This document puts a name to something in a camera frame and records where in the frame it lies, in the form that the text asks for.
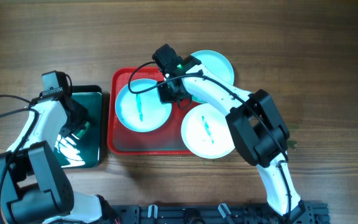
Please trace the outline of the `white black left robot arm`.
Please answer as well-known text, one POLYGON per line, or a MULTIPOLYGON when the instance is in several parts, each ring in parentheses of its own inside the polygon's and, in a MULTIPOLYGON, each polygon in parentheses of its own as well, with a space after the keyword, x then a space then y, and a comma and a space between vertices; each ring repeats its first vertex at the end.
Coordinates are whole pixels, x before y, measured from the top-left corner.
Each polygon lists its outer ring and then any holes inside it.
POLYGON ((100 149, 102 97, 43 94, 17 140, 0 154, 0 223, 117 223, 100 195, 75 192, 55 150, 100 149))

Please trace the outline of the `green scrubbing sponge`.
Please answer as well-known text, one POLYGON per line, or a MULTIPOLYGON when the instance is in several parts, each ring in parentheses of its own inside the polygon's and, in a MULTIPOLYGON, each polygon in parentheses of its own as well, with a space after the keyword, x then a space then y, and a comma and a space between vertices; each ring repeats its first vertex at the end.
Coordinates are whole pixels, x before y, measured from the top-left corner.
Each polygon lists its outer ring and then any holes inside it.
POLYGON ((88 121, 85 121, 83 124, 79 125, 71 134, 76 139, 81 139, 87 132, 87 130, 90 127, 90 123, 88 121))

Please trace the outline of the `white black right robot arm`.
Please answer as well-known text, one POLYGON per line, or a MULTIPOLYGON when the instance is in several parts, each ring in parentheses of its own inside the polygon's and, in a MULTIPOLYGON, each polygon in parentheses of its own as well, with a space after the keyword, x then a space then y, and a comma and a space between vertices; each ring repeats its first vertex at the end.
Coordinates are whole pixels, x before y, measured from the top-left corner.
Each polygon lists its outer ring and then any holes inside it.
POLYGON ((235 149, 255 166, 272 210, 293 223, 302 214, 302 200, 288 168, 290 132, 272 97, 264 90, 251 93, 228 84, 193 56, 152 56, 166 80, 158 84, 163 99, 197 96, 225 118, 235 149))

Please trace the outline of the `white plate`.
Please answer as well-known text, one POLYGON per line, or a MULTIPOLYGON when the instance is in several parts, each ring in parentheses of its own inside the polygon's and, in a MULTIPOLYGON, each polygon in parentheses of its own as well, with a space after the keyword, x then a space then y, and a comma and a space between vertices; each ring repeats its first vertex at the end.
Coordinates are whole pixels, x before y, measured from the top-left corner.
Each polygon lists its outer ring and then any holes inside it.
POLYGON ((225 116, 206 103, 185 115, 181 137, 193 154, 205 159, 224 157, 235 148, 225 116))
POLYGON ((213 50, 199 50, 191 54, 202 62, 214 75, 230 85, 234 84, 234 69, 229 60, 219 52, 213 50))
POLYGON ((156 89, 133 94, 125 85, 116 97, 116 116, 131 131, 146 133, 161 127, 170 117, 171 104, 162 104, 156 89))

